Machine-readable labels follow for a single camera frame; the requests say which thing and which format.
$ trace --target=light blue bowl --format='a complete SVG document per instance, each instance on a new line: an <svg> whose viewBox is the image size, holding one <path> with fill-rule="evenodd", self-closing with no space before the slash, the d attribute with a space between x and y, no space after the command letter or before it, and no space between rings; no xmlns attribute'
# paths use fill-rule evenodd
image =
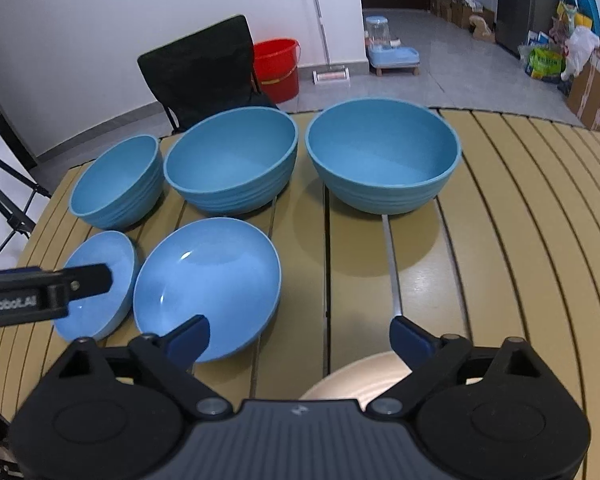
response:
<svg viewBox="0 0 600 480"><path fill-rule="evenodd" d="M165 335L202 314L211 339L198 362L237 352L264 330L280 298L278 253L258 228L208 218L166 237L145 261L134 291L141 333Z"/></svg>
<svg viewBox="0 0 600 480"><path fill-rule="evenodd" d="M132 137L109 148L82 174L69 211L94 227L121 230L151 210L163 182L158 140Z"/></svg>
<svg viewBox="0 0 600 480"><path fill-rule="evenodd" d="M275 108L236 108L196 124L164 160L164 175L197 208L257 209L282 191L298 152L298 126Z"/></svg>
<svg viewBox="0 0 600 480"><path fill-rule="evenodd" d="M136 276L140 269L133 244L122 233L104 231L78 247L65 267L106 264L112 274L109 292L69 302L69 315L54 325L66 341L78 337L102 339L111 334L131 309Z"/></svg>
<svg viewBox="0 0 600 480"><path fill-rule="evenodd" d="M306 148L343 202L373 214L413 211L435 197L462 155L439 115L394 99L357 99L309 124Z"/></svg>

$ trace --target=gray ribbed panel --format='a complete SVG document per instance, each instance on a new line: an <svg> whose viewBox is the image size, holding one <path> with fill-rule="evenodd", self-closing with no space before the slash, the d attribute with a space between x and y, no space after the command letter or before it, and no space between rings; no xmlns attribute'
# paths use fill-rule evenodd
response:
<svg viewBox="0 0 600 480"><path fill-rule="evenodd" d="M397 423L352 400L247 401L231 420L200 424L147 480L450 480Z"/></svg>

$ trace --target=bucket handle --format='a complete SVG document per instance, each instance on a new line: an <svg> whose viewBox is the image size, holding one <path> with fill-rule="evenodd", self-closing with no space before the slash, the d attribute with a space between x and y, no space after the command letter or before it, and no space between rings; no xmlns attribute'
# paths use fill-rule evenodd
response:
<svg viewBox="0 0 600 480"><path fill-rule="evenodd" d="M302 54L302 47L300 46L300 43L298 43L297 41L296 41L296 47L298 48L298 61L296 61L296 64L294 65L294 67L288 73L286 73L282 77L279 77L278 79L271 79L269 81L260 81L261 85L275 85L276 83L284 81L287 77L292 75L292 73L296 70L296 68L298 68L298 63L300 62L300 54Z"/></svg>

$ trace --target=chair backrest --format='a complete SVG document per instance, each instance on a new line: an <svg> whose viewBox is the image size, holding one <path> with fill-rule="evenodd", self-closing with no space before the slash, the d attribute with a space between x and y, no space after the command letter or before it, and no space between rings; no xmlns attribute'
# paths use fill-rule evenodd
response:
<svg viewBox="0 0 600 480"><path fill-rule="evenodd" d="M180 131L246 106L254 93L253 40L243 15L142 54L138 66L155 98L176 115Z"/></svg>

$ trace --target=metal screw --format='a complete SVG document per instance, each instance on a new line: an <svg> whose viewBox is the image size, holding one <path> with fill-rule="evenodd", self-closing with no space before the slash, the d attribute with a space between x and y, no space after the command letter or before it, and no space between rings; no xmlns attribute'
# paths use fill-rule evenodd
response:
<svg viewBox="0 0 600 480"><path fill-rule="evenodd" d="M393 397L380 397L371 403L370 408L378 415L395 415L402 409L402 403Z"/></svg>
<svg viewBox="0 0 600 480"><path fill-rule="evenodd" d="M207 397L198 401L196 409L203 415L223 415L229 410L229 403L220 397Z"/></svg>

